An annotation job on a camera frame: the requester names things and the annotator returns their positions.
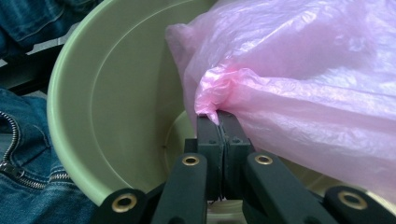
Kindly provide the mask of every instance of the denim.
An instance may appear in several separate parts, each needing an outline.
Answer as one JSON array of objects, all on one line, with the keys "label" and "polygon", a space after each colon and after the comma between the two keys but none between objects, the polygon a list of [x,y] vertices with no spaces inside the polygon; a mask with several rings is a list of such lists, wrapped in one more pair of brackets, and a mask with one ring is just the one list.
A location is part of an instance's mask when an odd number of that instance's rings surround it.
[{"label": "denim", "polygon": [[102,0],[0,0],[0,59],[65,35]]},{"label": "denim", "polygon": [[[20,97],[0,88],[0,111],[15,121],[19,133],[9,162],[23,170],[22,177],[43,186],[26,186],[0,171],[0,223],[88,223],[96,205],[71,179],[50,179],[55,174],[66,175],[66,171],[50,141],[46,100]],[[1,118],[0,132],[11,133],[8,122]],[[1,146],[3,158],[7,147]]]}]

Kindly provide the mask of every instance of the jeans zipper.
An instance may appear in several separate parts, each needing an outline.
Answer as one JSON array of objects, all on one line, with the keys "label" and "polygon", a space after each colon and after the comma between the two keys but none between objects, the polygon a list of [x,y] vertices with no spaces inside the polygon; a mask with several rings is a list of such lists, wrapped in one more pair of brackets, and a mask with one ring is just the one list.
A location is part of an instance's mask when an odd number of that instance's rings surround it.
[{"label": "jeans zipper", "polygon": [[47,186],[49,182],[55,182],[55,181],[71,181],[70,176],[66,172],[59,172],[56,174],[53,174],[49,177],[49,180],[47,182],[40,182],[33,180],[31,178],[28,178],[25,176],[25,172],[22,168],[17,167],[11,163],[10,156],[11,152],[15,149],[15,147],[18,144],[18,139],[20,137],[20,130],[18,128],[17,122],[7,115],[6,113],[0,111],[0,117],[4,118],[7,120],[8,124],[11,127],[12,131],[12,139],[11,139],[11,144],[9,145],[8,149],[6,150],[6,153],[3,156],[3,159],[0,161],[0,173],[4,173],[11,177],[13,180],[16,182],[23,184],[26,187],[32,188],[32,189],[43,189],[44,187]]}]

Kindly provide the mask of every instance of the metal zipper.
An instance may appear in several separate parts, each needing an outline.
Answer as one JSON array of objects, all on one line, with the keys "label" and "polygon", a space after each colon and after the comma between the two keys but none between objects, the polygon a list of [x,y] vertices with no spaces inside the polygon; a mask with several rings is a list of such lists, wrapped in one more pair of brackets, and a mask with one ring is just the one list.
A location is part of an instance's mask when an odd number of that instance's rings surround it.
[{"label": "metal zipper", "polygon": [[43,189],[44,187],[47,186],[49,182],[55,182],[55,181],[71,181],[70,176],[66,172],[60,172],[57,174],[53,174],[49,177],[48,182],[39,182],[36,180],[33,180],[31,178],[28,178],[24,175],[24,170],[22,168],[19,168],[15,165],[13,165],[10,161],[10,156],[12,150],[16,147],[18,143],[18,139],[20,136],[20,132],[18,129],[17,122],[7,115],[6,113],[0,111],[0,117],[3,117],[4,119],[7,120],[9,125],[11,126],[11,131],[12,131],[12,140],[11,144],[9,145],[8,149],[6,150],[6,153],[3,156],[3,159],[0,161],[0,173],[5,173],[8,176],[10,176],[12,179],[14,179],[16,182],[23,184],[26,187],[32,188],[32,189]]},{"label": "metal zipper", "polygon": [[9,125],[11,126],[11,131],[12,131],[12,140],[11,140],[11,144],[9,145],[8,149],[6,150],[6,153],[3,156],[3,161],[9,161],[9,156],[11,155],[11,151],[12,149],[15,148],[15,146],[18,143],[18,138],[20,137],[20,132],[18,130],[18,125],[17,122],[15,122],[15,120],[10,117],[9,115],[7,115],[6,113],[0,111],[0,117],[3,117],[4,119],[7,120],[7,122],[9,123]]}]

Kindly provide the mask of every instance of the plastic bag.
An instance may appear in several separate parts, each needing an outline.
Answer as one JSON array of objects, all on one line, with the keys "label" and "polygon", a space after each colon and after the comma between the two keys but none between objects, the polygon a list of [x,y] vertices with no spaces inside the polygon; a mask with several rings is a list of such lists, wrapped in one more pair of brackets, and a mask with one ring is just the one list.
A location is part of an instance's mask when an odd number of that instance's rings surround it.
[{"label": "plastic bag", "polygon": [[219,1],[166,39],[192,122],[396,202],[395,1]]}]

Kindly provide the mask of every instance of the clamp jaw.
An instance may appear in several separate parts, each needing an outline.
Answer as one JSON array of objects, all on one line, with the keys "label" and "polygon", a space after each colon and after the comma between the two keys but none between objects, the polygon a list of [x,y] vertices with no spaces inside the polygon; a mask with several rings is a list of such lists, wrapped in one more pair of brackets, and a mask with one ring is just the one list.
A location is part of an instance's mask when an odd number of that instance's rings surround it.
[{"label": "clamp jaw", "polygon": [[167,181],[149,193],[121,189],[109,195],[91,223],[206,223],[208,201],[243,200],[248,224],[396,223],[365,193],[305,189],[274,154],[254,150],[237,118],[218,111],[220,125],[197,118],[197,138],[186,139]]}]

